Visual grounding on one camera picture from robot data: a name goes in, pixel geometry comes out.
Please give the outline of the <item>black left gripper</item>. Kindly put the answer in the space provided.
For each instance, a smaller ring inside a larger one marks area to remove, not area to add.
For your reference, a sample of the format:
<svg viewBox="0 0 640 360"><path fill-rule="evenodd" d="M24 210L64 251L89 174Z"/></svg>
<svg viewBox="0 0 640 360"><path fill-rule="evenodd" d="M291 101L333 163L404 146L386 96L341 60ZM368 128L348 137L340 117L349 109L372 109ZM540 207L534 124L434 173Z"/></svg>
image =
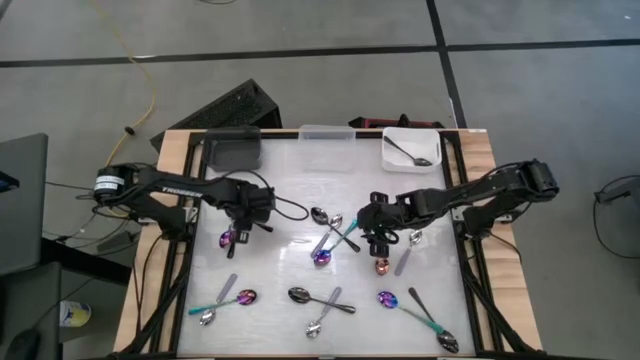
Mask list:
<svg viewBox="0 0 640 360"><path fill-rule="evenodd" d="M247 181L237 180L235 199L225 206L225 213L232 220L236 231L236 243L247 244L254 225L272 232L267 225L271 212L275 209L275 194L270 187L259 187ZM235 255L235 243L228 245L227 258Z"/></svg>

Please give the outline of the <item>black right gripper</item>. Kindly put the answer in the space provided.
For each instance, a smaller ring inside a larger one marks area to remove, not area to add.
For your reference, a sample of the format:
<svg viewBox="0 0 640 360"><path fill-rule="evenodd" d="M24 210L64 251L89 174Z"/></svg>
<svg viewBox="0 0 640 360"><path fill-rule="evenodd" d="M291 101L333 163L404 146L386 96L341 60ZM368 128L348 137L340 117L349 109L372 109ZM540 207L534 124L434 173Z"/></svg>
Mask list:
<svg viewBox="0 0 640 360"><path fill-rule="evenodd" d="M369 245L373 258L388 258L390 246L399 242L396 230L400 226L400 210L388 202L389 197L381 192L372 192L370 203L357 212L358 227Z"/></svg>

